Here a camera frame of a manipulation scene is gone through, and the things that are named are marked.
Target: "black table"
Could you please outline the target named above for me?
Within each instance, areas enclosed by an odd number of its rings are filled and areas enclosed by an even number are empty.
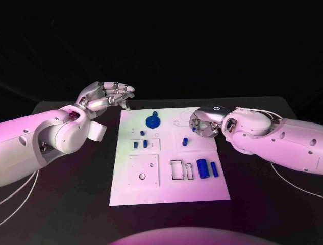
[[[296,118],[280,97],[130,100],[131,109],[197,107],[208,103],[248,107]],[[72,102],[40,102],[33,114]],[[323,244],[323,199],[293,188],[257,155],[239,153],[216,137],[231,200],[110,207],[120,125],[120,107],[95,121],[108,128],[102,142],[81,149],[40,170],[30,198],[0,226],[0,244],[105,244],[147,230],[210,227],[258,236],[278,244]],[[323,176],[275,166],[303,189],[323,195]],[[0,188],[0,200],[27,178]],[[32,183],[0,206],[0,221],[20,205]]]

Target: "white board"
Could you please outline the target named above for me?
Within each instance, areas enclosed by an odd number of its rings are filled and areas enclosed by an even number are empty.
[[[196,109],[121,111],[110,206],[229,200],[215,140],[202,138],[189,128],[189,117]],[[146,125],[153,111],[160,118],[156,129]],[[187,146],[182,145],[183,138],[189,139]],[[199,178],[196,160],[200,158],[208,164],[210,177],[206,179]],[[173,160],[182,161],[183,180],[172,179]],[[212,175],[210,162],[216,164],[219,177]],[[187,179],[187,163],[192,164],[192,180]]]

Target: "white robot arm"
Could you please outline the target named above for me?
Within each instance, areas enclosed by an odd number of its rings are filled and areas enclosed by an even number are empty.
[[[75,152],[86,138],[102,140],[105,126],[91,120],[108,106],[128,110],[133,92],[124,84],[94,82],[74,105],[0,123],[0,187]]]
[[[195,111],[190,128],[206,138],[221,130],[244,154],[257,154],[290,169],[323,175],[321,125],[283,119],[270,111],[239,107],[231,111],[208,105]]]

